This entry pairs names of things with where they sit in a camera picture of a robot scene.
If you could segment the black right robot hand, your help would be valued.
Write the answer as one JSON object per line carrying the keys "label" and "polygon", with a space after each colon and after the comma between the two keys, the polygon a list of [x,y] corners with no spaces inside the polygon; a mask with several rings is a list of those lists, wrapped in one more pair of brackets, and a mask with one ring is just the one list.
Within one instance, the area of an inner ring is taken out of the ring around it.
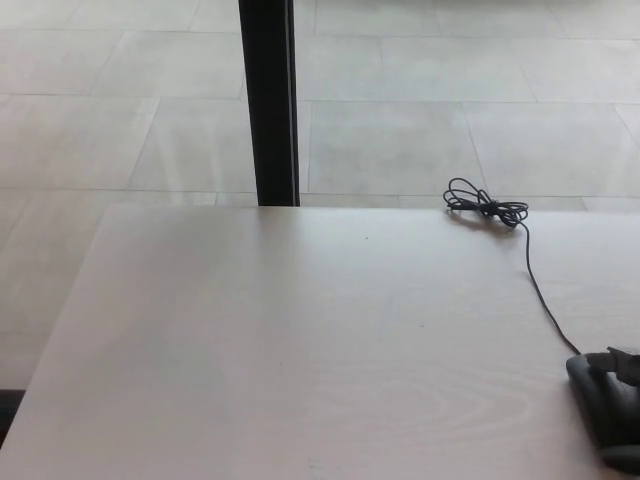
{"label": "black right robot hand", "polygon": [[608,347],[586,355],[596,397],[591,413],[606,466],[639,476],[639,354]]}

